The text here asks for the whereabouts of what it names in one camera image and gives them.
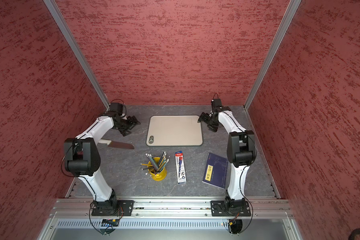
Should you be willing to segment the knife with cream handle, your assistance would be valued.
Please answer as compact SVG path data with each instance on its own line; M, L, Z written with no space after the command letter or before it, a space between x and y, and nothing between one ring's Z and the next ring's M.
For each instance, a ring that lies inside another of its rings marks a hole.
M106 144L110 148L117 148L117 149L128 149L128 150L134 150L135 147L132 144L128 143L122 143L112 140L106 140L106 139L100 139L99 144Z

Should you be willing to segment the beige green-rimmed cutting board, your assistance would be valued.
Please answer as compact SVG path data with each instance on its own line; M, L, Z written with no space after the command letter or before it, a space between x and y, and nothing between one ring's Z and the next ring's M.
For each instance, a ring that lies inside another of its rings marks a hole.
M200 146L203 144L199 116L152 116L146 144L150 147Z

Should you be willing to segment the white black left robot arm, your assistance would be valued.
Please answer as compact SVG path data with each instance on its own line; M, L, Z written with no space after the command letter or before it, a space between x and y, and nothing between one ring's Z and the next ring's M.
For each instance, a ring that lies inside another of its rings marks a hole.
M83 133L64 142L64 168L86 185L93 195L94 206L97 209L116 210L118 207L116 193L101 173L101 156L97 144L133 150L134 146L131 144L105 140L103 136L109 130L116 129L125 137L139 124L135 116L101 116Z

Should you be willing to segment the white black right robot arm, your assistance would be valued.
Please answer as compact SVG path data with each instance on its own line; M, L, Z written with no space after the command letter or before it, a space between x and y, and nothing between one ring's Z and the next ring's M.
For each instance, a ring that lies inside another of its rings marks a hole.
M231 164L231 176L225 207L226 209L243 207L246 200L247 173L258 153L255 134L241 126L230 110L201 113L198 123L201 122L206 123L213 132L216 132L219 126L223 126L228 133L227 158Z

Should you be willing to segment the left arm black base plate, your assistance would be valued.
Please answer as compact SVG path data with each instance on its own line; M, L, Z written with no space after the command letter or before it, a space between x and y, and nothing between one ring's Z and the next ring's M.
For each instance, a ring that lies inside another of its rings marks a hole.
M106 201L106 202L97 202L93 201L91 203L91 216L103 217L103 216L120 216L120 217L130 217L134 207L133 200L117 200L116 204Z

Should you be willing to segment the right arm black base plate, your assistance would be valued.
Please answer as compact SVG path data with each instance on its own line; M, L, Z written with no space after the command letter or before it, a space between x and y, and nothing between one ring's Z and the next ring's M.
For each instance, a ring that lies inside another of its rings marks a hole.
M213 217L250 217L252 215L249 202L245 199L211 201Z

